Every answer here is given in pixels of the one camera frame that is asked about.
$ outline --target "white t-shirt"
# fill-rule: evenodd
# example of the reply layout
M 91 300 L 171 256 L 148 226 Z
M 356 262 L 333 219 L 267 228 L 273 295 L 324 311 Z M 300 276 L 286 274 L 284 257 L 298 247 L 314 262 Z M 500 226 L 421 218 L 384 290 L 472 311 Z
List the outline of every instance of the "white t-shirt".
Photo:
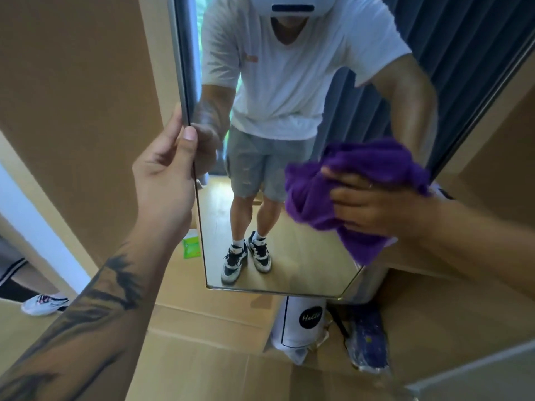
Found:
M 232 125 L 275 140 L 317 134 L 335 72 L 348 66 L 355 85 L 411 53 L 381 0 L 337 0 L 325 16 L 310 18 L 297 40 L 282 44 L 271 19 L 251 0 L 212 0 L 204 13 L 202 84 L 242 86 Z

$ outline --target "black circle label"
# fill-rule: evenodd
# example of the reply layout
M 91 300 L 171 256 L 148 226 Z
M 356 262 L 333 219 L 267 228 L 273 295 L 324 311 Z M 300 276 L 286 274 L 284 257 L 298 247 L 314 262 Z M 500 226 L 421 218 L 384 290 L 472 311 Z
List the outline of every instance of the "black circle label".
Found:
M 312 329 L 322 319 L 323 308 L 317 306 L 304 310 L 299 316 L 299 325 L 304 329 Z

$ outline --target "white headset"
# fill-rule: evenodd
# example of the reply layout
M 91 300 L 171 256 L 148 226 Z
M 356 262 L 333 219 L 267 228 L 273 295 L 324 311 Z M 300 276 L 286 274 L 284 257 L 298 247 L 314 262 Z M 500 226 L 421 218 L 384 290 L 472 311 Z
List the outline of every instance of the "white headset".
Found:
M 264 16 L 321 16 L 333 7 L 336 0 L 251 0 Z

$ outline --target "shoe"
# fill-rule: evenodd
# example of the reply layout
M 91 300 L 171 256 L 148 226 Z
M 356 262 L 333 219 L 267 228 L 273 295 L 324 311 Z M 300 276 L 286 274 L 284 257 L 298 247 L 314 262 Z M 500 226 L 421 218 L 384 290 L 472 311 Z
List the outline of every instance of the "shoe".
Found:
M 240 276 L 241 266 L 247 260 L 247 245 L 244 240 L 244 247 L 241 248 L 236 245 L 231 245 L 228 249 L 227 256 L 225 256 L 225 263 L 223 264 L 223 272 L 221 273 L 221 281 L 225 284 L 234 284 Z
M 20 309 L 24 314 L 40 317 L 44 315 L 50 315 L 59 310 L 61 307 L 68 306 L 69 303 L 69 299 L 63 297 L 63 294 L 60 292 L 55 294 L 54 297 L 47 296 L 45 294 L 39 294 L 38 296 L 24 301 L 20 306 Z
M 251 251 L 252 261 L 260 273 L 269 273 L 271 270 L 271 256 L 266 245 L 266 239 L 256 239 L 253 241 L 252 237 L 254 235 L 255 233 L 253 232 L 249 236 L 249 239 L 247 239 L 247 247 Z

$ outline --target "microfiber cloth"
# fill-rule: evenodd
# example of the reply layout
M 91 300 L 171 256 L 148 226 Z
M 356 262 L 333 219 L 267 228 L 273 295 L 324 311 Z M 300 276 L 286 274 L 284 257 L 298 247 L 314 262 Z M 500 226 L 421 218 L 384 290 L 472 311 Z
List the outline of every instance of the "microfiber cloth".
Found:
M 288 215 L 320 231 L 336 229 L 353 259 L 362 266 L 372 262 L 389 238 L 349 230 L 335 218 L 329 193 L 342 184 L 323 176 L 322 166 L 334 172 L 358 173 L 372 183 L 410 186 L 421 195 L 428 195 L 429 172 L 414 163 L 408 149 L 393 138 L 333 143 L 325 148 L 319 162 L 291 163 L 286 167 Z

